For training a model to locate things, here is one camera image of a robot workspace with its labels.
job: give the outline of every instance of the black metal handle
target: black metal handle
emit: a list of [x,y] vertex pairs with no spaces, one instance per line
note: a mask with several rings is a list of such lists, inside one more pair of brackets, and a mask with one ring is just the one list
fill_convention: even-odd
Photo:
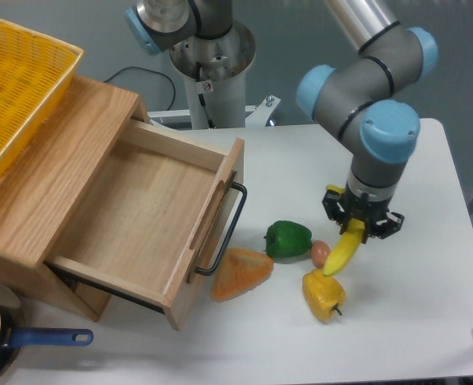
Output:
[[212,267],[210,267],[209,269],[203,269],[202,267],[197,266],[194,269],[194,271],[200,275],[204,275],[204,276],[213,275],[213,273],[215,273],[215,270],[217,270],[217,267],[219,267],[220,261],[222,260],[222,257],[224,256],[226,249],[228,248],[228,243],[231,240],[233,231],[235,227],[237,226],[238,218],[240,217],[240,214],[242,213],[242,209],[244,208],[245,200],[247,199],[247,189],[245,188],[244,185],[237,182],[232,182],[231,188],[234,188],[235,190],[240,191],[242,193],[242,198],[240,199],[240,203],[238,204],[238,207],[236,208],[235,216],[233,217],[231,224],[229,225],[228,232],[226,233],[226,236],[224,237],[224,240],[222,241],[222,245],[220,245],[219,253],[217,254],[217,257],[215,258],[215,261],[213,262]]

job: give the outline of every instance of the black cable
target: black cable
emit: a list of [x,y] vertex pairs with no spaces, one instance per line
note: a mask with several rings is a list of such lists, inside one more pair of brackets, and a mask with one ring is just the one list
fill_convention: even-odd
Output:
[[174,82],[172,81],[172,79],[169,78],[167,75],[165,75],[163,72],[158,72],[158,71],[150,70],[148,68],[143,68],[143,67],[129,66],[129,67],[125,67],[125,68],[122,68],[122,69],[118,70],[111,77],[104,80],[103,83],[108,83],[108,82],[112,81],[115,77],[119,76],[120,74],[122,74],[123,72],[125,72],[127,70],[146,71],[146,72],[149,72],[151,74],[163,76],[165,79],[167,79],[169,81],[169,83],[172,85],[172,100],[171,100],[171,103],[169,104],[169,107],[167,107],[167,110],[165,110],[165,111],[169,111],[171,109],[172,105],[176,101],[176,86],[174,85]]
[[[196,83],[201,81],[201,63],[196,62]],[[215,128],[215,124],[213,124],[213,120],[208,113],[208,109],[206,108],[206,100],[204,100],[204,95],[202,93],[198,94],[199,102],[201,103],[201,107],[203,108],[204,114],[206,115],[206,120],[208,121],[209,128]]]

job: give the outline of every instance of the yellow plastic basket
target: yellow plastic basket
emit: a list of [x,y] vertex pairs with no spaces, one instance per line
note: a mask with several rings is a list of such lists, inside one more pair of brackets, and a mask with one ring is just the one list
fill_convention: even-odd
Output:
[[83,50],[0,19],[0,179],[62,98]]

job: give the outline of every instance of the green bell pepper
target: green bell pepper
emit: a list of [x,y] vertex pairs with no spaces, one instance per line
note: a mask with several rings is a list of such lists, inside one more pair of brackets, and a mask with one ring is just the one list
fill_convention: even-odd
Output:
[[265,252],[271,258],[302,255],[311,249],[311,231],[292,221],[277,221],[267,229]]

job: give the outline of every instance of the wooden panel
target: wooden panel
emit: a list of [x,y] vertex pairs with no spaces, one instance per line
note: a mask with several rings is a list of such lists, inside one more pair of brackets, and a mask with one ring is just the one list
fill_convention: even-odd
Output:
[[142,122],[142,123],[149,124],[150,119],[149,119],[149,115],[148,115],[146,105],[144,104],[143,100],[140,100],[140,103],[138,103],[138,105],[135,107],[135,110],[131,114],[130,122],[131,121],[139,122],[139,123]]
[[76,76],[0,182],[0,255],[38,264],[66,224],[140,97]]
[[47,261],[161,300],[215,180],[206,168],[120,141]]
[[[232,171],[236,171],[235,181],[243,183],[244,141],[240,139],[236,140],[231,152],[221,165],[218,174],[219,179],[228,184]],[[238,192],[236,190],[229,191],[225,202],[218,212],[218,217],[212,218],[215,222],[211,233],[202,243],[196,242],[194,238],[192,239],[191,247],[194,249],[189,249],[188,251],[193,254],[192,260],[188,264],[185,258],[176,269],[175,276],[171,278],[171,285],[168,287],[165,302],[168,306],[165,306],[164,310],[169,322],[177,330],[183,327],[204,281],[204,277],[199,274],[193,274],[192,271],[196,265],[207,268],[211,263],[217,243],[232,212],[237,196]],[[207,210],[206,216],[209,217],[210,215],[212,214]],[[209,219],[207,217],[202,218],[201,221]]]
[[12,290],[97,321],[100,313],[75,295],[44,265],[28,266],[0,257],[0,282]]
[[74,292],[92,309],[95,314],[98,314],[99,316],[103,314],[111,298],[110,294],[95,289],[94,287],[84,285],[83,283],[78,283],[74,288]]
[[217,146],[136,120],[128,122],[120,139],[213,171],[219,169],[224,156],[228,155],[227,150]]

